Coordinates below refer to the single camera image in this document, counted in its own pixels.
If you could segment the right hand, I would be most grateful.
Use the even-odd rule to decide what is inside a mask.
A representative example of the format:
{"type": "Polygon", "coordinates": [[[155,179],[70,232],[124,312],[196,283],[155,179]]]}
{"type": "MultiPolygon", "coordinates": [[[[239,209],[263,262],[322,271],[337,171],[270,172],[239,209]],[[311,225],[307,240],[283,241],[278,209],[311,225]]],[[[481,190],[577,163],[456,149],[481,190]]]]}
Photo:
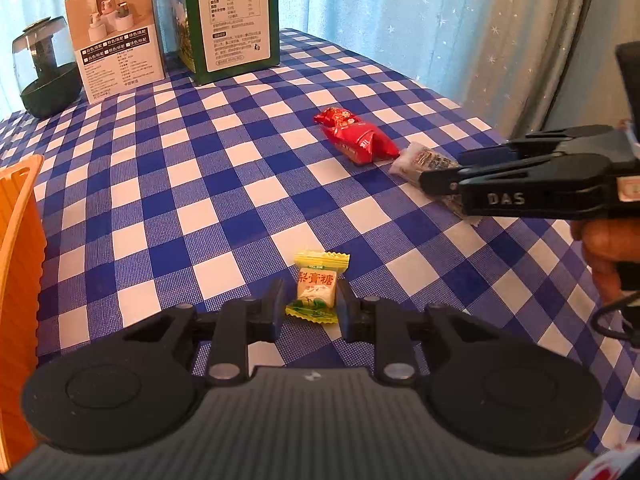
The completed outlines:
{"type": "Polygon", "coordinates": [[[638,219],[594,219],[570,222],[570,234],[582,242],[582,255],[592,271],[594,286],[604,304],[623,297],[619,262],[639,262],[638,219]]]}

